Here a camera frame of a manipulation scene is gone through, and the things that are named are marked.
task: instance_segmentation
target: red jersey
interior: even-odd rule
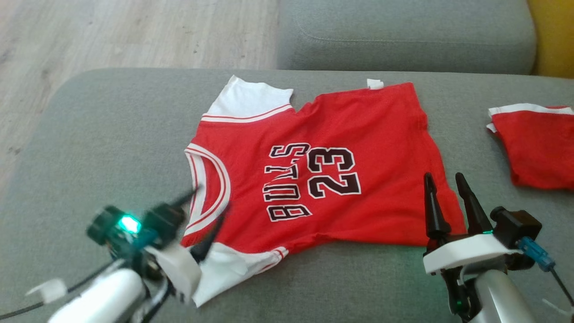
[[[453,233],[465,231],[412,83],[322,94],[300,111],[292,92],[233,76],[185,150],[201,189],[182,244],[232,203],[201,265],[198,306],[322,243],[426,245],[426,172]]]

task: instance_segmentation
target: folded red garment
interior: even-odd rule
[[[512,182],[574,190],[574,111],[520,103],[488,110],[486,127],[504,143]]]

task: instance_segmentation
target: wooden floor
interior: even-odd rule
[[[0,0],[0,200],[46,104],[105,67],[270,69],[279,0]]]

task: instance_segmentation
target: blue cable connector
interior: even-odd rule
[[[518,240],[518,249],[522,250],[526,256],[534,259],[544,272],[549,272],[556,265],[554,259],[548,256],[546,250],[542,249],[542,247],[530,237],[523,237]]]

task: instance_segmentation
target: gray sofa cushion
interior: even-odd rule
[[[574,102],[574,80],[513,75],[415,72],[310,72],[112,69],[68,81],[54,95],[0,205],[0,313],[35,299],[23,295],[50,278],[69,284],[108,261],[84,233],[106,204],[140,212],[191,185],[183,149],[201,114],[232,74],[294,88],[300,108],[330,91],[413,82],[431,136],[454,187],[461,171],[487,211],[526,209],[544,228],[540,243],[572,289],[574,198],[516,188],[503,149],[488,133],[487,109],[516,102]],[[460,322],[448,313],[439,277],[427,276],[423,248],[334,243],[289,255],[275,268],[200,309],[170,300],[157,322]],[[560,317],[566,299],[538,268],[511,272],[540,321]],[[10,322],[45,321],[61,302]]]
[[[286,70],[529,74],[536,37],[525,0],[283,0]]]

